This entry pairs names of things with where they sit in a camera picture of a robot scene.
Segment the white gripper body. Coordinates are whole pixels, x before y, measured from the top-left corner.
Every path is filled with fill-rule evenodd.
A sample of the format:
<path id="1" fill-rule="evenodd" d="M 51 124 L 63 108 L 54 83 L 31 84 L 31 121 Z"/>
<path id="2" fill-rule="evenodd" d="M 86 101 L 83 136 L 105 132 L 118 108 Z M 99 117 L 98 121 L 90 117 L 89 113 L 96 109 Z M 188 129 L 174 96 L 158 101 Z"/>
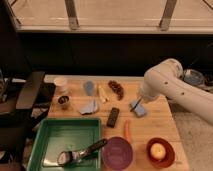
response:
<path id="1" fill-rule="evenodd" d="M 155 101 L 159 97 L 159 94 L 157 92 L 150 88 L 146 89 L 144 87 L 139 90 L 139 94 L 142 97 L 143 101 L 146 103 Z"/>

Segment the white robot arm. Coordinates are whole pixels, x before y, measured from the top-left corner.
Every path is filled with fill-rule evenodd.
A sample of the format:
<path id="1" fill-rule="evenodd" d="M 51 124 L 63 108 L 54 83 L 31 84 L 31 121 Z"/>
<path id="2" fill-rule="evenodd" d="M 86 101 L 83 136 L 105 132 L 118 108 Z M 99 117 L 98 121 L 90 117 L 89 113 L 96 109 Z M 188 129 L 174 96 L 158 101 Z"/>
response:
<path id="1" fill-rule="evenodd" d="M 213 125 L 213 94 L 183 82 L 180 79 L 182 74 L 181 63 L 168 58 L 145 72 L 140 95 L 150 102 L 163 94 Z"/>

